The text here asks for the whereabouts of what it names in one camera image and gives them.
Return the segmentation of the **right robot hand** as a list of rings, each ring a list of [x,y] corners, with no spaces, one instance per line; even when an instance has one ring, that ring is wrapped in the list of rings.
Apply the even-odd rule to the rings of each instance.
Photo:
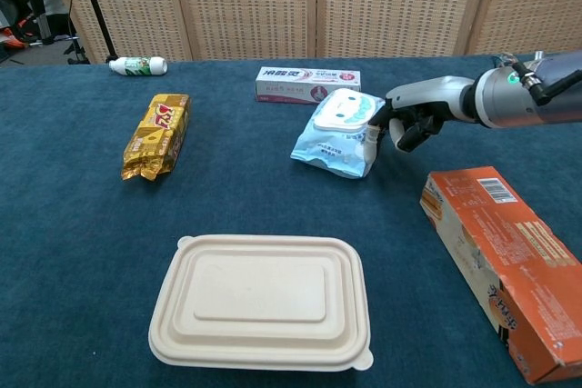
[[[473,80],[446,75],[400,85],[386,93],[384,104],[367,122],[365,162],[374,163],[386,135],[397,150],[410,153],[438,134],[447,121],[479,122]]]

